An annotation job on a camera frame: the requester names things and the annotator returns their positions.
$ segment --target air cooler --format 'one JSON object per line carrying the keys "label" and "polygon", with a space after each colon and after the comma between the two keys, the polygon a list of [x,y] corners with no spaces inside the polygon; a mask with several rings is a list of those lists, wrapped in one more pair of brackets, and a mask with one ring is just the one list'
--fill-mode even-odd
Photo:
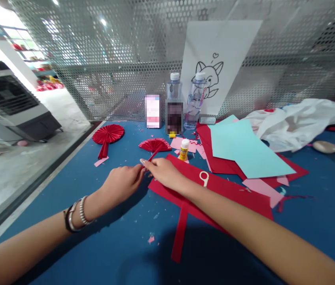
{"label": "air cooler", "polygon": [[0,61],[0,123],[32,141],[44,140],[61,128],[49,110]]}

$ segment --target bracelet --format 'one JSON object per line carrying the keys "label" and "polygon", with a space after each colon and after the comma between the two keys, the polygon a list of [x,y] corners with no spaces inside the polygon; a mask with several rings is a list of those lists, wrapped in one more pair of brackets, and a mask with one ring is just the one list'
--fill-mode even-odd
{"label": "bracelet", "polygon": [[79,212],[80,212],[80,218],[81,221],[83,222],[83,224],[85,225],[89,225],[90,223],[92,223],[93,221],[87,221],[86,218],[84,217],[84,201],[88,196],[84,196],[83,198],[80,199],[80,207],[79,207]]}
{"label": "bracelet", "polygon": [[72,224],[72,214],[75,211],[76,205],[79,203],[80,200],[81,199],[79,199],[73,205],[70,206],[70,208],[67,210],[66,216],[64,217],[64,223],[66,225],[66,229],[72,234],[75,234],[81,230],[76,229]]}

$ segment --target plastic water bottle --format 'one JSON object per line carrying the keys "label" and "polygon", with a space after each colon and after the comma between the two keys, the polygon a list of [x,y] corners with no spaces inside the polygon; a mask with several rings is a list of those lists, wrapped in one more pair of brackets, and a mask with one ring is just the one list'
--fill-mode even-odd
{"label": "plastic water bottle", "polygon": [[182,83],[179,80],[179,73],[170,73],[170,81],[166,84],[167,99],[181,99]]}
{"label": "plastic water bottle", "polygon": [[204,72],[198,72],[195,75],[195,78],[192,80],[184,118],[185,129],[196,129],[196,124],[199,119],[200,107],[203,104],[204,93],[207,89],[207,87],[205,87],[205,76],[206,74]]}

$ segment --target pink paper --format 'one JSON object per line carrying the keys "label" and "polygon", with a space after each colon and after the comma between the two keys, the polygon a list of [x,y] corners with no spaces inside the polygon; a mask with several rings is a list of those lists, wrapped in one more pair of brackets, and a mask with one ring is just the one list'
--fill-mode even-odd
{"label": "pink paper", "polygon": [[[172,142],[170,143],[171,147],[180,150],[180,145],[182,144],[182,140],[183,138],[178,138],[178,137],[172,139]],[[188,146],[189,152],[194,152],[194,153],[196,152],[196,144],[194,143],[198,143],[198,141],[190,140],[190,144]]]}
{"label": "pink paper", "polygon": [[109,158],[109,156],[107,156],[106,158],[102,158],[102,159],[98,160],[97,162],[95,162],[93,165],[96,166],[96,167],[98,167],[100,164],[102,164],[108,158]]}
{"label": "pink paper", "polygon": [[289,180],[287,179],[286,175],[277,176],[277,181],[283,185],[290,186]]}
{"label": "pink paper", "polygon": [[203,159],[207,159],[206,152],[202,145],[196,145],[196,150],[200,153]]}
{"label": "pink paper", "polygon": [[188,161],[188,157],[186,157],[186,160],[184,162],[190,164],[190,162]]}
{"label": "pink paper", "polygon": [[148,243],[151,244],[153,241],[155,241],[155,238],[153,236],[150,236]]}
{"label": "pink paper", "polygon": [[245,179],[242,182],[250,190],[260,193],[262,195],[270,197],[270,207],[274,208],[280,200],[283,199],[283,195],[279,194],[274,188],[271,188],[268,184],[263,182],[259,178]]}

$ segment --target window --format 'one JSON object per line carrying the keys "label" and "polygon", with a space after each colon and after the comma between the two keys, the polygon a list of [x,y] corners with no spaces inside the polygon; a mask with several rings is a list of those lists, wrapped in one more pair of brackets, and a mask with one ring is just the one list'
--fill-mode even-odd
{"label": "window", "polygon": [[35,58],[43,59],[44,55],[33,41],[20,18],[12,10],[0,7],[0,27],[6,33],[5,38],[13,45],[17,44],[22,50],[20,55],[27,61],[34,61]]}

